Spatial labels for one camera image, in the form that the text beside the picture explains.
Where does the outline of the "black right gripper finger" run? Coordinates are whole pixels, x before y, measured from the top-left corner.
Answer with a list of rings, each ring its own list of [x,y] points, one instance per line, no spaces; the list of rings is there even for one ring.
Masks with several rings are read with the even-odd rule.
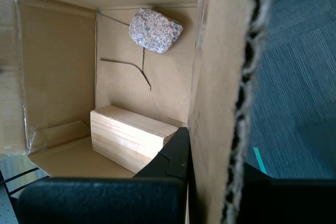
[[[47,178],[26,187],[21,223],[184,223],[190,136],[179,128],[132,178]]]
[[[244,164],[237,223],[335,223],[335,180],[275,179]]]

